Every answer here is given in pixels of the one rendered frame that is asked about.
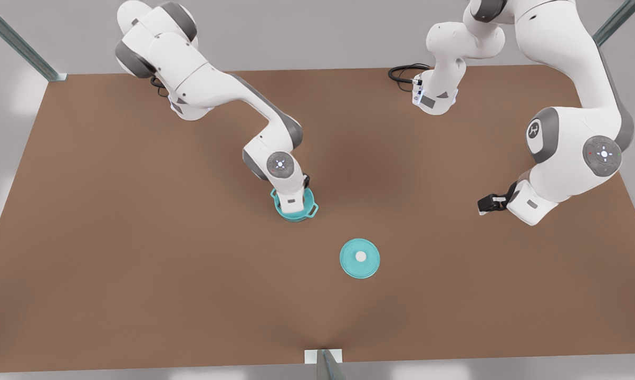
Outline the silver frame post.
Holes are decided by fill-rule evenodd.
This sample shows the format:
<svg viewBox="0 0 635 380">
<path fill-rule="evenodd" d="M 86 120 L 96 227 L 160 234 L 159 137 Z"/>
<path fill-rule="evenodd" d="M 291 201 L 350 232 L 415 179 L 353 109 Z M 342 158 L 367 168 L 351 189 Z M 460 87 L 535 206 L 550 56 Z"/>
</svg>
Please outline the silver frame post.
<svg viewBox="0 0 635 380">
<path fill-rule="evenodd" d="M 635 0 L 624 0 L 623 3 L 593 34 L 597 46 L 602 46 L 630 17 L 635 14 Z"/>
<path fill-rule="evenodd" d="M 47 81 L 64 82 L 67 80 L 67 73 L 59 73 L 52 68 L 1 16 L 0 37 Z"/>
<path fill-rule="evenodd" d="M 347 380 L 341 369 L 342 349 L 307 349 L 304 363 L 316 365 L 316 380 Z"/>
</svg>

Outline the teal pot lid white knob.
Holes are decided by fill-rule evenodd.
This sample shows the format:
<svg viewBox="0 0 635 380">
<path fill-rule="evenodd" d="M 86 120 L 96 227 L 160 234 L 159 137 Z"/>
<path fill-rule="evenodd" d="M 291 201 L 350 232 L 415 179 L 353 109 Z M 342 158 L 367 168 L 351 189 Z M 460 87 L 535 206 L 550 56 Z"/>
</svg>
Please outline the teal pot lid white knob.
<svg viewBox="0 0 635 380">
<path fill-rule="evenodd" d="M 339 259 L 344 272 L 356 279 L 371 277 L 380 266 L 378 248 L 361 238 L 347 241 L 341 248 Z"/>
</svg>

